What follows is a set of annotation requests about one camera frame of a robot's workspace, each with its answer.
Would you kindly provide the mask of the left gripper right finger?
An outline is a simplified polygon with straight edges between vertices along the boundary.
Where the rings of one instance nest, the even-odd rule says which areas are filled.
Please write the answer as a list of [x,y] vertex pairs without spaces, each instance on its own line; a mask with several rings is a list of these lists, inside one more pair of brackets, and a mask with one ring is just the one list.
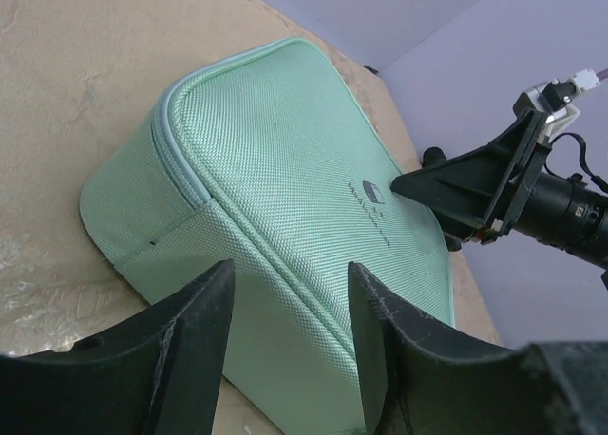
[[458,331],[348,268],[369,434],[604,434],[605,342],[510,350]]

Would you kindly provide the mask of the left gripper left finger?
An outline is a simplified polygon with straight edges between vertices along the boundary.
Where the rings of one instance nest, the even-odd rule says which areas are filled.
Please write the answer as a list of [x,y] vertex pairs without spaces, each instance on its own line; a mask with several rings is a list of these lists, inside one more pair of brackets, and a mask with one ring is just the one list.
[[223,260],[67,352],[2,357],[2,433],[211,433],[234,294]]

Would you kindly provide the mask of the mint green medicine case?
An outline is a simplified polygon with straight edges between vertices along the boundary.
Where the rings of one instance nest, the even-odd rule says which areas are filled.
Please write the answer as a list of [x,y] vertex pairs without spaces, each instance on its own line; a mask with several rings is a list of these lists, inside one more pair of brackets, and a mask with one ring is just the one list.
[[232,259],[226,378],[287,434],[365,430],[348,265],[454,321],[435,216],[326,55],[283,39],[169,86],[88,179],[91,239],[148,302]]

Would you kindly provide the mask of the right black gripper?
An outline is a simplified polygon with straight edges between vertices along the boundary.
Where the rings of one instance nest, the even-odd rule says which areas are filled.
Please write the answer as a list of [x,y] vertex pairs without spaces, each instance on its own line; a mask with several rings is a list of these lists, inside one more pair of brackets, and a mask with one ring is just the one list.
[[580,174],[565,179],[541,172],[543,125],[543,113],[525,110],[487,145],[403,174],[390,189],[449,218],[450,231],[514,227],[543,245],[605,264],[607,183],[590,170],[584,140],[577,141]]

